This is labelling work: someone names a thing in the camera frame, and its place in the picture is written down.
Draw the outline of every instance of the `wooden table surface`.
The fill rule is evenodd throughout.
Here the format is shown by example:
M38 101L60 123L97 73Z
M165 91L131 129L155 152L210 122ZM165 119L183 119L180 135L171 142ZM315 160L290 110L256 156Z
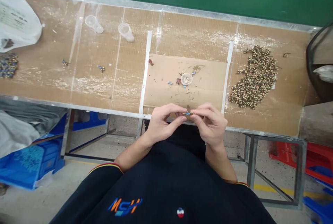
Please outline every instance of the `wooden table surface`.
M228 126L298 136L309 88L305 63L309 33L83 1L27 2L45 27L35 45L13 50L19 55L19 68L13 79L0 80L0 94L139 113L147 32L152 31L150 53L166 56L227 62L229 44L234 42L228 97L241 78L237 70L247 64L244 50L259 44L272 51L281 67L276 87L256 110L226 100ZM102 34L85 25L87 15L98 18ZM121 38L121 22L130 24L134 43ZM291 54L284 58L286 52ZM63 67L62 59L70 63L68 67ZM104 73L98 65L105 67Z

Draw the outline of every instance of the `yellow floor line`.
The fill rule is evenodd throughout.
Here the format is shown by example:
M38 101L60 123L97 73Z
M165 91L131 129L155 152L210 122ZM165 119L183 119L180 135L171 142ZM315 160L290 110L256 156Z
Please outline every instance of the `yellow floor line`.
M90 163L90 162L81 162L81 161L76 161L76 160L70 160L71 162L76 162L76 163L84 163L84 164L91 164L91 165L100 165L99 163ZM294 190L292 189L286 189L286 188L280 188L283 192L286 194L293 196L294 195ZM259 190L259 191L265 191L265 192L273 192L277 193L272 187L267 186L267 185L260 185L260 184L254 184L254 190ZM312 199L329 199L333 200L332 196L329 196L327 194L319 194L319 193L313 193L313 192L304 192L304 196L308 196Z

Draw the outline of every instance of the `plastic cup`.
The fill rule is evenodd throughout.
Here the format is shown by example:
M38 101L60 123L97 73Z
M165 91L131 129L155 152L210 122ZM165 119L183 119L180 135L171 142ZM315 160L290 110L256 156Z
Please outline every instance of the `plastic cup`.
M126 38L126 40L128 42L134 42L134 36L132 34L132 30L131 30L131 27L129 26L129 24L121 23L118 26L118 31L119 31L120 35L123 36L124 38Z
M193 82L193 76L190 73L185 73L181 76L180 82L182 85L190 85Z
M88 15L85 22L87 26L92 28L97 33L102 33L104 31L103 26L101 26L94 15Z

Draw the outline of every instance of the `small electronic component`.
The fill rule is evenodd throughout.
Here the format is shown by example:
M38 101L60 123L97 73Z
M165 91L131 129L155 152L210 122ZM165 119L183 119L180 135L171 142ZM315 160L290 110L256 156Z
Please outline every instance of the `small electronic component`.
M69 63L66 62L64 59L62 60L62 65L63 65L63 66L68 66L68 64L69 64Z
M183 113L183 115L195 115L195 114L192 111L190 111L190 112Z
M101 70L102 73L105 71L104 67L102 67L102 66L97 66L97 67Z

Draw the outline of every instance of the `metal table frame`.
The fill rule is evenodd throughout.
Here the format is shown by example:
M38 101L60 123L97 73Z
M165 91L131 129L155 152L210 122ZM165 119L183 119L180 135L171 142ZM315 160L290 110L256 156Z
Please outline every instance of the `metal table frame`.
M70 149L71 143L71 135L72 128L74 122L74 112L75 110L68 109L67 119L65 125L65 133L63 136L63 143L61 149L61 156L66 160L76 160L81 162L90 162L103 164L108 162L113 162L114 159L102 158L102 157L94 157L94 156L86 156L86 155L78 155L75 154L79 150L88 147L89 145L97 142L98 140L106 137L106 136L119 136L115 133L116 129L109 130L109 120L110 115L107 115L107 120L105 124L105 133L82 144L78 147ZM136 137L133 135L122 137L137 139L140 137L143 128L143 119L139 119L138 129L136 133ZM268 185L270 185L274 190L276 190L286 201L282 200L272 200L272 199L260 199L264 206L267 207L278 207L278 208L286 208L286 209L299 209L301 210L303 207L302 198L304 192L304 183L305 183L305 164L306 164L306 150L307 150L307 142L302 141L300 139L282 139L278 137L267 137L267 136L259 136L248 133L243 133L245 135L245 147L244 147L244 158L238 156L237 158L230 157L231 162L236 163L244 163L248 166L248 174L247 174L247 184L249 187L254 190L254 180L255 174L257 174L260 178L262 178ZM288 194L283 192L277 185L271 182L267 177L265 177L262 173L256 170L256 156L257 156L257 148L258 141L266 140L266 141L282 141L297 144L297 167L296 167L296 176L295 176L295 184L294 184L294 196L290 197Z

